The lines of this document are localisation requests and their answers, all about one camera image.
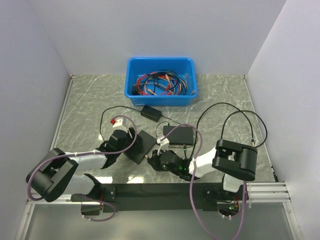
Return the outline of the black switch box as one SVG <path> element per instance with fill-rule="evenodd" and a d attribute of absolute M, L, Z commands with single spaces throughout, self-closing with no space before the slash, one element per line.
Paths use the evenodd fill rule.
<path fill-rule="evenodd" d="M 124 155 L 139 165 L 155 144 L 156 139 L 146 131 L 141 130 L 134 145 L 125 151 Z"/>

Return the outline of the black network switch with ports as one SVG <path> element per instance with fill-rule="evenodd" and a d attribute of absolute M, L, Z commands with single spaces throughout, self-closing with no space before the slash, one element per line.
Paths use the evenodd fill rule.
<path fill-rule="evenodd" d="M 168 137 L 171 145 L 187 145 L 191 146 L 194 143 L 193 128 L 189 126 L 177 127 Z"/>

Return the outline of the black patch cable teal plug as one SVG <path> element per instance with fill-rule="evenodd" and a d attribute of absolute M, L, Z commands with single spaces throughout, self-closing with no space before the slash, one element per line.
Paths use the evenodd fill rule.
<path fill-rule="evenodd" d="M 204 112 L 200 115 L 200 117 L 198 118 L 197 122 L 196 122 L 196 128 L 197 129 L 200 129 L 200 123 L 201 121 L 204 121 L 205 120 L 205 117 L 207 115 L 207 112 L 216 107 L 216 106 L 220 106 L 220 105 L 226 105 L 226 108 L 228 107 L 232 107 L 234 108 L 236 111 L 232 112 L 231 114 L 229 114 L 228 116 L 218 116 L 218 117 L 214 117 L 213 119 L 215 121 L 218 121 L 218 125 L 222 125 L 221 129 L 220 129 L 220 135 L 219 135 L 219 138 L 218 139 L 222 139 L 223 136 L 224 136 L 224 132 L 225 132 L 225 128 L 226 126 L 228 125 L 228 122 L 230 121 L 230 119 L 237 115 L 237 114 L 241 114 L 242 115 L 242 118 L 245 119 L 245 123 L 248 123 L 249 125 L 249 131 L 248 133 L 250 133 L 250 136 L 251 136 L 251 143 L 253 144 L 253 146 L 255 146 L 256 144 L 256 140 L 255 140 L 255 136 L 254 136 L 254 129 L 253 129 L 253 124 L 252 124 L 252 121 L 250 120 L 250 118 L 246 115 L 246 111 L 245 110 L 241 110 L 240 108 L 236 107 L 235 105 L 231 104 L 231 103 L 227 103 L 227 102 L 217 102 L 211 106 L 209 106 L 207 109 L 204 110 Z"/>

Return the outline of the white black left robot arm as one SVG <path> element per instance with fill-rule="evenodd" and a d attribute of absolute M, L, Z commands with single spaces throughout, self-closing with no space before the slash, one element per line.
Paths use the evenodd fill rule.
<path fill-rule="evenodd" d="M 109 140 L 89 152 L 71 153 L 54 148 L 27 175 L 27 195 L 33 201 L 55 201 L 63 194 L 81 194 L 95 201 L 101 194 L 101 183 L 87 170 L 106 169 L 119 155 L 131 149 L 138 134 L 135 126 L 116 129 Z"/>

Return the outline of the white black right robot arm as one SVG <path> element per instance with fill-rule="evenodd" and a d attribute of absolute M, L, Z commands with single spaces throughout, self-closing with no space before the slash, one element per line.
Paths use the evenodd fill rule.
<path fill-rule="evenodd" d="M 169 150 L 168 142 L 161 143 L 147 162 L 157 172 L 170 172 L 188 182 L 218 170 L 223 173 L 220 195 L 230 200 L 237 195 L 243 182 L 256 179 L 257 158 L 257 148 L 220 139 L 210 151 L 191 160 Z"/>

